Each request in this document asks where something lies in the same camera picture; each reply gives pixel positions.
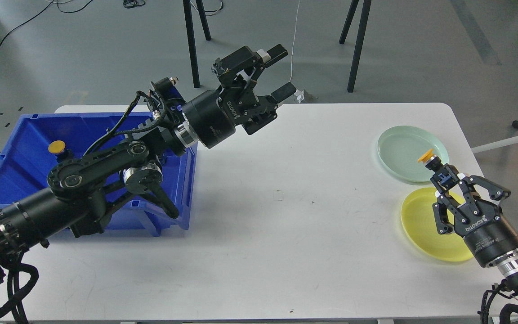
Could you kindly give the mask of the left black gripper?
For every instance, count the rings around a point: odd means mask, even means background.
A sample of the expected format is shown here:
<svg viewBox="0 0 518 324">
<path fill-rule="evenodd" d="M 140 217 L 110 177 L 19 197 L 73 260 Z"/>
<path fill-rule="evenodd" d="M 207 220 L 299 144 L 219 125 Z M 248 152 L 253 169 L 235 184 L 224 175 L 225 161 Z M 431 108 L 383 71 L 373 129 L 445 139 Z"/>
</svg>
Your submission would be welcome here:
<svg viewBox="0 0 518 324">
<path fill-rule="evenodd" d="M 271 49 L 252 51 L 243 46 L 212 64 L 212 72 L 221 86 L 208 90 L 182 107 L 185 121 L 198 141 L 211 149 L 236 132 L 241 125 L 248 135 L 253 135 L 277 118 L 277 109 L 297 91 L 292 82 L 280 86 L 263 96 L 242 94 L 249 81 L 257 79 L 266 68 L 288 55 L 287 49 L 277 44 Z"/>
</svg>

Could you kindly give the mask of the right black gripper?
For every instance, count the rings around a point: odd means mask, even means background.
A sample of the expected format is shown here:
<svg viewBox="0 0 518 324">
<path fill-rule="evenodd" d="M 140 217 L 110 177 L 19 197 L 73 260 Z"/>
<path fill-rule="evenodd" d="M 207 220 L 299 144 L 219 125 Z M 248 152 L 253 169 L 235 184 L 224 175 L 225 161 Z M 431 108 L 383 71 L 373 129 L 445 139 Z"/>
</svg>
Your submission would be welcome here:
<svg viewBox="0 0 518 324">
<path fill-rule="evenodd" d="M 478 175 L 459 174 L 458 178 L 464 203 L 458 203 L 448 189 L 432 181 L 436 188 L 433 213 L 438 234 L 454 232 L 460 236 L 481 267 L 498 266 L 518 257 L 518 233 L 500 207 L 511 191 Z M 483 199 L 476 187 L 485 189 L 491 200 Z"/>
</svg>

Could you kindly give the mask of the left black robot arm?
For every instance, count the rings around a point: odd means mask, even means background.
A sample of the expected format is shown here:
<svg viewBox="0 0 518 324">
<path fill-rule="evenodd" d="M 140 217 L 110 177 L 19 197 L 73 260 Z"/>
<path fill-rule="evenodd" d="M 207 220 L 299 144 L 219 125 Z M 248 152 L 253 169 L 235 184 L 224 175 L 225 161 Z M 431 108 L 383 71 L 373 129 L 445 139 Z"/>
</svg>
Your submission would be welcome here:
<svg viewBox="0 0 518 324">
<path fill-rule="evenodd" d="M 152 82 L 148 94 L 138 91 L 123 116 L 95 140 L 81 157 L 67 149 L 47 175 L 47 187 L 0 209 L 0 285 L 8 276 L 8 299 L 0 318 L 12 312 L 25 323 L 23 299 L 39 279 L 38 270 L 22 262 L 37 244 L 70 229 L 76 237 L 103 233 L 111 216 L 140 196 L 172 219 L 179 210 L 161 187 L 161 157 L 167 150 L 185 154 L 202 143 L 213 148 L 241 125 L 253 135 L 277 117 L 280 104 L 296 93 L 288 82 L 269 95 L 254 88 L 266 68 L 287 56 L 280 44 L 252 51 L 247 46 L 212 66 L 219 86 L 190 101 L 176 91 L 176 79 Z"/>
</svg>

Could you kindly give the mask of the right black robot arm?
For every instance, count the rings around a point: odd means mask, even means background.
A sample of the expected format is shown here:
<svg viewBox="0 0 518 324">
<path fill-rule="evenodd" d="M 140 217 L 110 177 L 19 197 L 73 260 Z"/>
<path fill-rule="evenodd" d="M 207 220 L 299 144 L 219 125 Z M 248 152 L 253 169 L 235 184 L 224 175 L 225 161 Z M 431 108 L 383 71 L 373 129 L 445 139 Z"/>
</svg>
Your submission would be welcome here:
<svg viewBox="0 0 518 324">
<path fill-rule="evenodd" d="M 438 233 L 457 234 L 481 267 L 497 267 L 504 277 L 483 294 L 479 316 L 487 324 L 497 295 L 518 297 L 518 234 L 498 205 L 510 191 L 448 165 L 434 172 L 430 180 L 436 188 L 433 213 Z M 499 322 L 509 324 L 513 313 L 518 314 L 518 304 L 505 304 Z"/>
</svg>

